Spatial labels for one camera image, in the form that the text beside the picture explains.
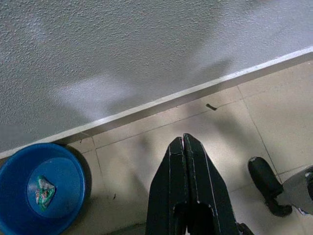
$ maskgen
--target gray object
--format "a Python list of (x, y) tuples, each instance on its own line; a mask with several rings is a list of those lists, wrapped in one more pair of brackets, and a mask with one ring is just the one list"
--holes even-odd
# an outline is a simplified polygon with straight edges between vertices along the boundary
[(284, 191), (277, 196), (281, 205), (290, 204), (301, 213), (313, 214), (313, 165), (291, 176), (283, 183)]

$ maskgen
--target beige floor tile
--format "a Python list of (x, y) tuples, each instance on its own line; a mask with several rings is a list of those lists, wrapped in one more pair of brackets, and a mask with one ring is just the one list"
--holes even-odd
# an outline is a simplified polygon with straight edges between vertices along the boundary
[(88, 151), (95, 149), (92, 137), (88, 137), (88, 138), (82, 139), (80, 141), (70, 143), (69, 146), (75, 148), (80, 153), (86, 153)]
[(96, 155), (96, 151), (92, 150), (87, 153), (84, 153), (90, 171), (91, 171), (91, 199), (101, 197), (104, 192), (104, 182), (101, 174), (100, 165)]
[(282, 182), (285, 182), (287, 179), (289, 179), (291, 176), (295, 175), (296, 173), (304, 170), (305, 168), (309, 167), (310, 165), (303, 165), (301, 167), (298, 167), (296, 169), (293, 169), (291, 171), (279, 174), (280, 179), (282, 180)]
[(272, 215), (253, 184), (231, 192), (229, 196), (237, 222), (247, 224), (254, 234), (305, 234), (295, 210), (285, 218)]
[(313, 74), (313, 61), (305, 62), (238, 85), (243, 97), (294, 84)]
[(203, 113), (208, 110), (205, 106), (207, 103), (213, 107), (220, 107), (238, 101), (241, 98), (242, 96), (237, 87), (229, 88), (164, 112), (160, 112), (156, 115), (95, 135), (93, 137), (95, 146), (97, 148), (106, 146), (110, 143)]
[(278, 173), (313, 164), (312, 78), (245, 98)]

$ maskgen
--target black plastic object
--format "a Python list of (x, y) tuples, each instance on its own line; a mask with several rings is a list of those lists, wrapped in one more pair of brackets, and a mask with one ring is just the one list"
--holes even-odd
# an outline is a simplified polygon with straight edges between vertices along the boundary
[(168, 146), (151, 183), (146, 235), (241, 235), (226, 185), (190, 134)]
[(283, 192), (283, 186), (278, 182), (267, 161), (260, 157), (251, 158), (248, 162), (251, 178), (265, 198), (265, 204), (278, 217), (285, 217), (292, 213), (291, 205), (279, 205), (276, 197)]

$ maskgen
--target wall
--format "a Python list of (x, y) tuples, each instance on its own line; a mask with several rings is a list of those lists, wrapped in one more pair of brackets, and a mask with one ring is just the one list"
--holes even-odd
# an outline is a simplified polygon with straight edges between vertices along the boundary
[(308, 47), (311, 4), (2, 1), (0, 152)]

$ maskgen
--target black rubber foot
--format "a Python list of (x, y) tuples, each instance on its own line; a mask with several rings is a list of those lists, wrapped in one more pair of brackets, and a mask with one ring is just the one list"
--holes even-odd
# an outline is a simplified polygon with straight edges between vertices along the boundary
[(285, 217), (287, 215), (290, 215), (292, 213), (292, 206), (290, 205), (279, 205), (275, 199), (268, 199), (265, 204), (269, 208), (270, 212), (272, 212), (273, 215), (276, 215), (278, 217)]
[(267, 161), (260, 157), (251, 158), (248, 163), (248, 169), (255, 186), (265, 198), (265, 204), (269, 210), (279, 217), (291, 214), (292, 207), (290, 205), (281, 206), (275, 199), (284, 189)]

